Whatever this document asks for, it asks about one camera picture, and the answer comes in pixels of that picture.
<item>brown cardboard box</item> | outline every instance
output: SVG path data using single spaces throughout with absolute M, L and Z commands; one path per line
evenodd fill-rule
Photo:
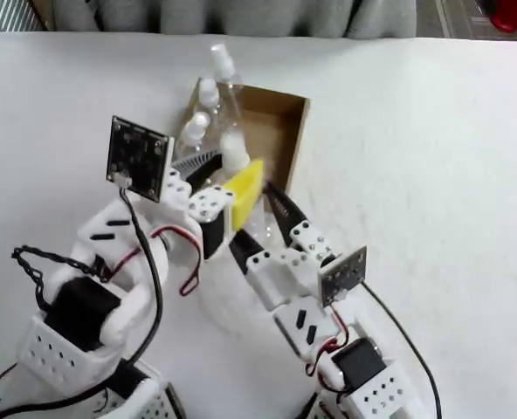
M 225 86 L 220 85 L 220 93 Z M 243 108 L 245 142 L 252 159 L 265 161 L 267 180 L 287 189 L 300 147 L 301 133 L 309 109 L 309 99 L 259 87 L 244 86 L 238 95 Z M 198 101 L 198 84 L 183 116 L 190 119 Z

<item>black slot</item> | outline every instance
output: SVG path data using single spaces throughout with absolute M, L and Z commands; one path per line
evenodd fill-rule
M 119 225 L 129 225 L 130 224 L 130 220 L 109 220 L 107 221 L 107 225 L 109 227 L 115 227 L 115 226 L 119 226 Z
M 114 233 L 105 233 L 105 234 L 92 234 L 90 236 L 92 240 L 98 241 L 98 240 L 114 240 L 115 234 Z
M 307 312 L 305 310 L 300 310 L 300 312 L 297 315 L 297 323 L 295 323 L 295 326 L 300 330 L 303 328 L 303 325 L 305 324 L 306 315 Z
M 314 336 L 317 334 L 317 326 L 310 326 L 307 330 L 307 343 L 313 345 Z

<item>white table surface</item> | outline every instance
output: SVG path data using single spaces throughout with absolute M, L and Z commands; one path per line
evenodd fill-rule
M 110 119 L 172 130 L 214 37 L 0 34 L 0 371 L 34 310 L 14 246 L 66 253 L 114 196 Z M 517 43 L 229 38 L 248 84 L 312 100 L 291 195 L 436 376 L 446 418 L 517 418 Z M 189 418 L 290 418 L 311 382 L 237 275 L 166 289 L 148 356 Z M 433 410 L 421 368 L 359 296 Z

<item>clear plastic bottle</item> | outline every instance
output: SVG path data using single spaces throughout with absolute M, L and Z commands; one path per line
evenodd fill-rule
M 241 120 L 241 106 L 239 105 L 237 95 L 243 88 L 243 80 L 241 75 L 233 64 L 233 59 L 227 51 L 225 44 L 215 44 L 211 47 L 212 57 L 214 58 L 214 73 L 216 81 L 225 83 L 227 87 L 227 102 L 232 114 L 231 123 L 238 124 Z
M 206 145 L 208 149 L 220 148 L 220 135 L 222 132 L 220 120 L 223 112 L 223 104 L 220 93 L 214 79 L 201 79 L 198 83 L 198 102 L 195 113 L 206 112 L 210 116 L 210 125 L 206 133 Z
M 222 169 L 224 182 L 249 166 L 251 157 L 245 147 L 245 135 L 240 127 L 225 131 L 220 140 L 222 149 Z M 259 243 L 264 243 L 270 236 L 265 220 L 265 201 L 261 196 L 252 209 L 245 223 L 245 230 Z
M 185 124 L 176 142 L 176 159 L 182 159 L 194 153 L 205 151 L 204 136 L 210 124 L 210 116 L 205 112 L 196 112 Z

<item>black wire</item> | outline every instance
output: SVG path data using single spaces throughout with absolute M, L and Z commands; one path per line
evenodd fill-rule
M 101 406 L 99 409 L 94 410 L 94 413 L 100 413 L 103 411 L 104 408 L 107 407 L 107 404 L 109 403 L 109 390 L 105 389 L 105 401 L 103 402 L 103 406 Z
M 144 252 L 144 255 L 146 256 L 146 259 L 148 260 L 148 265 L 150 268 L 150 273 L 152 274 L 152 280 L 154 282 L 154 288 L 155 288 L 155 302 L 156 302 L 156 310 L 155 310 L 155 319 L 154 323 L 152 324 L 152 327 L 150 328 L 148 335 L 142 342 L 142 344 L 139 346 L 139 348 L 134 352 L 134 354 L 127 360 L 125 366 L 130 367 L 133 366 L 144 354 L 144 351 L 148 348 L 149 344 L 152 342 L 152 339 L 154 338 L 157 329 L 160 325 L 160 322 L 162 321 L 162 314 L 163 314 L 163 296 L 162 296 L 162 283 L 160 282 L 160 277 L 157 271 L 157 267 L 155 265 L 154 256 L 152 255 L 152 251 L 150 250 L 150 245 L 148 242 L 148 239 L 146 238 L 146 235 L 142 231 L 140 224 L 138 223 L 138 217 L 136 216 L 136 213 L 134 212 L 134 208 L 132 203 L 128 200 L 128 196 L 124 189 L 120 189 L 119 195 L 122 199 L 122 201 L 127 205 L 128 211 L 130 212 L 130 216 L 132 218 L 134 231 L 136 232 L 136 236 L 138 237 L 138 240 L 140 241 L 140 245 L 142 247 L 142 251 Z M 106 380 L 102 381 L 99 384 L 96 384 L 95 386 L 83 391 L 82 393 L 78 395 L 74 395 L 72 397 L 68 397 L 63 400 L 59 400 L 57 402 L 48 402 L 48 403 L 30 403 L 30 404 L 23 404 L 21 406 L 15 406 L 13 408 L 8 408 L 6 410 L 0 411 L 0 419 L 3 419 L 8 416 L 16 415 L 18 413 L 25 413 L 25 412 L 34 412 L 34 411 L 46 411 L 46 410 L 54 410 L 54 409 L 62 409 L 67 408 L 68 406 L 72 406 L 73 404 L 83 402 L 84 400 L 89 399 L 90 397 L 93 397 L 97 395 L 99 392 L 104 391 L 108 386 L 108 384 L 111 381 L 111 377 L 107 378 Z
M 419 361 L 419 363 L 422 365 L 422 368 L 427 374 L 427 378 L 429 378 L 430 380 L 431 390 L 433 390 L 433 396 L 435 397 L 435 410 L 437 412 L 437 419 L 442 419 L 443 416 L 441 413 L 441 398 L 439 397 L 437 383 L 435 382 L 433 373 L 431 372 L 428 365 L 425 363 L 424 357 L 419 353 L 419 351 L 416 348 L 416 345 L 414 345 L 414 342 L 412 342 L 412 339 L 410 339 L 410 336 L 406 333 L 406 331 L 404 330 L 398 319 L 395 317 L 395 315 L 392 313 L 392 311 L 383 303 L 379 296 L 375 294 L 375 292 L 369 287 L 369 285 L 367 285 L 364 281 L 362 281 L 362 285 L 365 287 L 365 290 L 371 295 L 371 297 L 373 297 L 373 299 L 379 304 L 379 306 L 381 306 L 381 308 L 387 313 L 387 315 L 396 325 L 396 327 L 398 328 L 406 342 L 408 342 L 408 345 L 410 346 L 414 355 L 416 355 L 416 358 Z
M 127 364 L 134 365 L 135 362 L 142 356 L 144 351 L 148 348 L 149 344 L 152 342 L 155 334 L 157 333 L 157 329 L 160 326 L 160 322 L 162 321 L 163 314 L 163 296 L 162 296 L 162 283 L 160 282 L 160 276 L 157 271 L 157 267 L 155 266 L 154 256 L 152 255 L 152 251 L 150 250 L 150 244 L 148 243 L 148 239 L 142 231 L 140 225 L 138 224 L 138 218 L 136 217 L 136 213 L 134 212 L 133 204 L 128 200 L 127 192 L 125 189 L 120 189 L 119 195 L 122 201 L 127 205 L 128 211 L 130 212 L 130 216 L 133 220 L 134 230 L 136 231 L 136 236 L 138 237 L 138 241 L 140 242 L 140 246 L 142 247 L 142 251 L 148 260 L 148 265 L 150 267 L 150 273 L 152 275 L 152 281 L 154 281 L 154 289 L 155 289 L 155 318 L 154 323 L 150 327 L 148 335 L 146 339 L 142 342 L 140 347 L 134 352 L 134 354 L 127 361 Z

